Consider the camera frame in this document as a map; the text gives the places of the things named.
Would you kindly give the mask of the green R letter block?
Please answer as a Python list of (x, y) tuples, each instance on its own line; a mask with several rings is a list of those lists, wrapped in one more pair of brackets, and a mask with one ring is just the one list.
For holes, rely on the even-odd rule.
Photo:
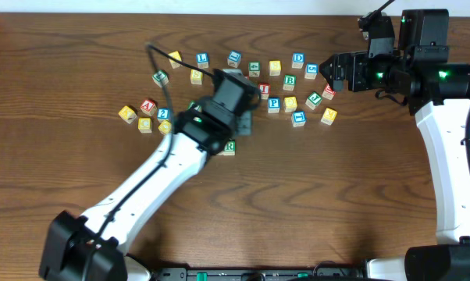
[(235, 140), (229, 140), (224, 149), (223, 149), (223, 155), (224, 156), (234, 156), (236, 154), (236, 141)]

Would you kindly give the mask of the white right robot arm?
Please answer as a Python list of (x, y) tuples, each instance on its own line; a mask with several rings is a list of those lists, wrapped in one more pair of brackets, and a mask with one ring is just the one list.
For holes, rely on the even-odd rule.
[(436, 243), (365, 263), (365, 280), (470, 280), (470, 65), (449, 60), (446, 9), (406, 9), (394, 28), (377, 9), (358, 19), (362, 52), (332, 55), (319, 71), (334, 91), (375, 91), (415, 117), (436, 196)]

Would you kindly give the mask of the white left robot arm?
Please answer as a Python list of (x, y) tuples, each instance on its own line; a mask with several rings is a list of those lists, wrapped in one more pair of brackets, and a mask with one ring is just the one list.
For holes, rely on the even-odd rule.
[(75, 217), (63, 211), (48, 227), (39, 276), (44, 280), (149, 280), (129, 257), (144, 224), (186, 181), (251, 129), (251, 110), (205, 101), (165, 123), (152, 155), (108, 197)]

